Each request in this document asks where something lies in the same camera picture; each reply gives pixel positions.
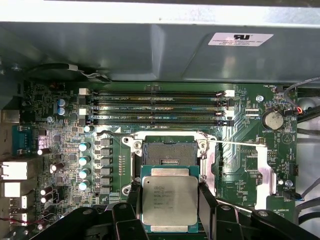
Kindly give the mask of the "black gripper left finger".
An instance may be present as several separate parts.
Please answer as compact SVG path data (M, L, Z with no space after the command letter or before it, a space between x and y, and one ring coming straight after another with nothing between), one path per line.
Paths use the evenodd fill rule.
M126 202L119 202L103 213L92 207L80 207L41 231L33 240L147 240L148 235L137 218L135 205L141 184L133 181Z

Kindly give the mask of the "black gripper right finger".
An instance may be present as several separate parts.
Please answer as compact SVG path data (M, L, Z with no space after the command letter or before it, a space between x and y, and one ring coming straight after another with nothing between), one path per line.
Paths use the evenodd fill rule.
M209 240L318 240L319 237L269 210L250 216L220 204L202 182L198 186L198 216Z

